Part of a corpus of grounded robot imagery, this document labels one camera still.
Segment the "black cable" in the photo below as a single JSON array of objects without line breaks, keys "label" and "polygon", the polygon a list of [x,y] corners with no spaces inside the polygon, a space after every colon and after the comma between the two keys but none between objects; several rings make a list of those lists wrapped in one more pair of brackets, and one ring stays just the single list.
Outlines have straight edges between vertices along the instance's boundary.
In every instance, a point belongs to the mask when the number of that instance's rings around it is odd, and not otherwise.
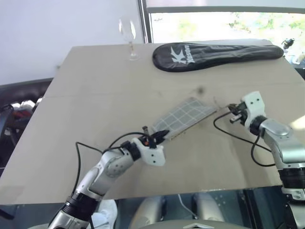
[{"label": "black cable", "polygon": [[260,136],[258,135],[257,138],[256,138],[256,140],[255,140],[255,142],[253,143],[253,145],[252,145],[252,147],[251,147],[251,158],[252,158],[252,160],[253,160],[256,164],[258,164],[259,166],[262,166],[262,167],[271,167],[271,166],[275,166],[275,164],[263,165],[263,164],[259,163],[259,162],[254,158],[254,148],[255,148],[255,146],[257,145],[259,139],[260,139]]},{"label": "black cable", "polygon": [[[214,121],[213,121],[214,127],[215,127],[217,130],[219,130],[219,131],[221,131],[221,132],[223,132],[223,133],[225,133],[225,134],[227,134],[227,135],[229,135],[229,136],[231,136],[231,137],[235,137],[235,138],[237,138],[237,139],[239,139],[239,140],[242,140],[242,141],[244,141],[244,142],[247,142],[247,143],[250,143],[250,144],[254,144],[254,142],[251,142],[251,141],[249,141],[249,140],[247,140],[247,139],[244,139],[244,138],[238,137],[238,136],[236,136],[236,135],[234,135],[234,134],[231,134],[231,133],[229,133],[229,132],[227,132],[227,131],[225,131],[225,130],[219,128],[219,127],[216,125],[217,120],[219,120],[219,119],[221,119],[221,118],[227,116],[227,115],[230,114],[230,113],[231,113],[231,111],[229,111],[229,112],[227,112],[227,113],[224,113],[224,114],[218,116],[217,118],[215,118]],[[254,145],[254,147],[255,147],[255,146],[261,147],[262,149],[267,150],[268,152],[271,152],[270,149],[268,149],[268,148],[266,148],[266,147],[264,147],[264,146],[261,146],[261,145],[257,144],[257,142],[256,142],[256,144]],[[264,167],[271,167],[271,166],[275,166],[275,164],[261,165],[261,166],[264,166]]]},{"label": "black cable", "polygon": [[96,151],[100,152],[101,154],[103,154],[103,152],[102,152],[101,150],[99,150],[99,149],[97,149],[97,148],[94,148],[94,147],[92,147],[92,146],[86,145],[86,144],[84,144],[84,143],[76,142],[76,144],[79,144],[79,145],[81,145],[81,146],[87,147],[87,148],[89,148],[89,149],[96,150]]},{"label": "black cable", "polygon": [[93,222],[92,222],[92,217],[90,217],[90,219],[89,219],[89,223],[90,223],[90,227],[91,227],[91,229],[94,229],[94,225],[93,225]]},{"label": "black cable", "polygon": [[142,133],[142,132],[130,132],[130,133],[126,133],[120,137],[118,137],[117,139],[115,139],[108,148],[111,148],[117,141],[119,141],[121,138],[123,137],[126,137],[126,136],[129,136],[129,135],[142,135],[142,136],[145,136],[147,138],[151,138],[151,136],[145,134],[145,133]]},{"label": "black cable", "polygon": [[107,148],[107,149],[103,150],[103,154],[104,154],[106,151],[113,150],[113,149],[120,149],[120,148],[121,148],[120,146],[118,146],[118,147]]},{"label": "black cable", "polygon": [[[71,196],[73,195],[73,193],[74,193],[75,190],[76,190],[78,181],[79,181],[79,179],[80,179],[80,173],[81,173],[81,154],[80,154],[80,149],[79,149],[78,145],[85,146],[85,147],[87,147],[87,148],[89,148],[89,149],[96,150],[96,151],[100,152],[101,154],[103,154],[103,152],[102,152],[101,150],[97,149],[97,148],[94,148],[94,147],[92,147],[92,146],[88,146],[88,145],[86,145],[86,144],[84,144],[84,143],[81,143],[81,142],[75,142],[76,153],[77,153],[77,160],[78,160],[78,168],[77,168],[76,180],[75,180],[75,183],[74,183],[73,190],[72,190],[72,192],[71,192]],[[56,214],[52,217],[52,219],[51,219],[51,221],[50,221],[50,223],[49,223],[48,226],[50,226],[50,224],[53,222],[53,220],[55,219],[55,217],[57,216],[57,214],[59,213],[59,211],[60,211],[63,207],[61,207],[61,208],[56,212]]]},{"label": "black cable", "polygon": [[76,187],[77,187],[77,184],[78,184],[78,181],[80,179],[80,173],[81,173],[81,154],[80,154],[80,149],[78,148],[78,144],[82,145],[82,146],[87,146],[83,143],[80,143],[80,142],[75,142],[75,146],[76,146],[76,153],[77,153],[77,160],[78,160],[78,168],[77,168],[77,175],[76,175],[76,180],[75,180],[75,183],[74,183],[74,187],[72,189],[72,192],[71,192],[71,196],[73,195],[73,193],[75,192],[76,190]]}]

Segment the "wine glass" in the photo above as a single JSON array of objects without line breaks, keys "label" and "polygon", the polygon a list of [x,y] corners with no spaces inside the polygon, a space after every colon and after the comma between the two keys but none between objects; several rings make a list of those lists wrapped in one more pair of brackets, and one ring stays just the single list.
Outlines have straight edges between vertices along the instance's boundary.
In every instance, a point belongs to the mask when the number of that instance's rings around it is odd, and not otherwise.
[{"label": "wine glass", "polygon": [[135,28],[132,20],[126,16],[119,19],[119,31],[124,40],[129,44],[130,56],[129,60],[135,61],[139,59],[139,55],[135,52],[133,40],[135,39]]}]

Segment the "wire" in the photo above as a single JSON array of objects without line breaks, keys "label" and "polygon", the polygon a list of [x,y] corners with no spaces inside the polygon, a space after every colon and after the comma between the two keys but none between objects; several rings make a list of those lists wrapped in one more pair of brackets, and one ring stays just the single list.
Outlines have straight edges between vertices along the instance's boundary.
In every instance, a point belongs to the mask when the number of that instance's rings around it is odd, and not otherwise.
[{"label": "wire", "polygon": [[179,198],[179,201],[180,201],[182,207],[183,207],[185,210],[187,210],[189,213],[191,213],[191,215],[194,216],[195,219],[199,219],[199,217],[198,217],[195,213],[193,213],[191,210],[189,210],[189,209],[187,208],[186,205],[184,205],[184,203],[182,202],[182,199],[181,199],[180,194],[177,194],[177,195],[178,195],[178,198]]},{"label": "wire", "polygon": [[91,229],[94,229],[94,225],[93,225],[93,222],[92,222],[92,217],[90,217],[90,219],[89,219],[89,223],[90,223],[90,227],[91,227]]},{"label": "wire", "polygon": [[81,173],[81,154],[80,154],[80,149],[78,147],[78,144],[82,145],[82,146],[87,146],[83,143],[80,143],[80,142],[75,142],[75,146],[76,146],[76,153],[77,153],[77,160],[78,160],[78,167],[77,167],[77,175],[76,175],[76,180],[75,180],[75,183],[74,183],[74,187],[72,189],[72,192],[71,192],[71,196],[73,195],[73,193],[75,192],[76,190],[76,187],[77,187],[77,184],[78,184],[78,181],[80,179],[80,173]]},{"label": "wire", "polygon": [[87,147],[87,148],[89,148],[89,149],[96,150],[96,151],[100,152],[101,154],[103,154],[103,152],[102,152],[101,150],[99,150],[99,149],[97,149],[97,148],[94,148],[94,147],[92,147],[92,146],[86,145],[86,144],[84,144],[84,143],[76,142],[75,144],[77,144],[77,145],[82,145],[82,146],[84,146],[84,147]]},{"label": "wire", "polygon": [[113,149],[120,149],[120,148],[121,148],[120,146],[107,148],[107,149],[103,150],[103,154],[106,153],[106,151],[113,150]]},{"label": "wire", "polygon": [[254,158],[254,148],[255,148],[255,146],[257,145],[257,143],[258,143],[258,141],[259,141],[259,138],[260,138],[260,136],[258,135],[257,138],[256,138],[256,140],[255,140],[255,142],[253,143],[253,145],[252,145],[252,147],[251,147],[251,158],[252,158],[252,160],[253,160],[256,164],[258,164],[259,166],[262,166],[262,167],[271,167],[271,166],[275,166],[275,164],[263,165],[263,164],[259,163],[259,162]]},{"label": "wire", "polygon": [[123,137],[126,137],[126,136],[129,136],[129,135],[142,135],[142,136],[145,136],[147,138],[151,138],[151,136],[145,134],[145,133],[142,133],[142,132],[130,132],[130,133],[126,133],[120,137],[118,137],[117,139],[115,139],[108,148],[111,148],[117,141],[119,141],[121,138]]},{"label": "wire", "polygon": [[[227,115],[230,114],[230,113],[231,113],[231,111],[229,111],[229,112],[227,112],[227,113],[224,113],[224,114],[218,116],[217,118],[215,118],[214,121],[213,121],[214,127],[215,127],[217,130],[220,130],[221,132],[223,132],[223,133],[225,133],[225,134],[227,134],[227,135],[229,135],[229,136],[231,136],[231,137],[235,137],[235,138],[237,138],[237,139],[239,139],[239,140],[242,140],[242,141],[244,141],[244,142],[247,142],[247,143],[250,143],[250,144],[254,144],[255,142],[251,142],[251,141],[249,141],[249,140],[247,140],[247,139],[244,139],[244,138],[238,137],[238,136],[236,136],[236,135],[234,135],[234,134],[231,134],[231,133],[229,133],[229,132],[227,132],[227,131],[225,131],[225,130],[219,128],[219,127],[216,125],[217,120],[219,120],[219,119],[221,119],[221,118],[227,116]],[[255,146],[258,146],[258,147],[260,147],[260,148],[262,148],[262,149],[264,149],[264,150],[267,150],[268,152],[271,152],[270,149],[268,149],[268,148],[266,148],[266,147],[264,147],[264,146],[261,146],[261,145],[257,144],[257,142],[256,142],[256,144],[254,145],[254,147],[255,147]],[[258,163],[255,159],[254,159],[254,162],[255,162],[256,164],[261,165],[261,166],[264,166],[264,167],[275,166],[275,164],[262,165],[262,164]]]}]

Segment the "white robot part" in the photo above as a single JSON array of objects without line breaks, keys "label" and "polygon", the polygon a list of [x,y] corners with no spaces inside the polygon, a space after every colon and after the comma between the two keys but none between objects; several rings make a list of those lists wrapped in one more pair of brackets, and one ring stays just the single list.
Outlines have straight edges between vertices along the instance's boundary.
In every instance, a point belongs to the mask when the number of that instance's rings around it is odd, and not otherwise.
[{"label": "white robot part", "polygon": [[266,116],[265,104],[259,91],[247,94],[241,101],[246,104],[246,112],[248,114],[244,126],[247,130],[250,130],[250,124],[257,116]]},{"label": "white robot part", "polygon": [[150,149],[147,146],[144,146],[138,138],[133,138],[132,142],[137,145],[141,153],[141,159],[145,163],[152,166],[164,166],[165,156],[163,152],[163,146],[157,146],[156,149]]}]

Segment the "white wall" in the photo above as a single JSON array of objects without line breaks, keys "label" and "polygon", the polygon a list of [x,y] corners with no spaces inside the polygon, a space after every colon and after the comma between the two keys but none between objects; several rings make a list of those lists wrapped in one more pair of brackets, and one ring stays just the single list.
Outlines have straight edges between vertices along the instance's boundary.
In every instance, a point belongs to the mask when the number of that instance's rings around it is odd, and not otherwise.
[{"label": "white wall", "polygon": [[72,46],[126,43],[123,15],[143,42],[136,0],[0,0],[0,85],[53,77]]}]

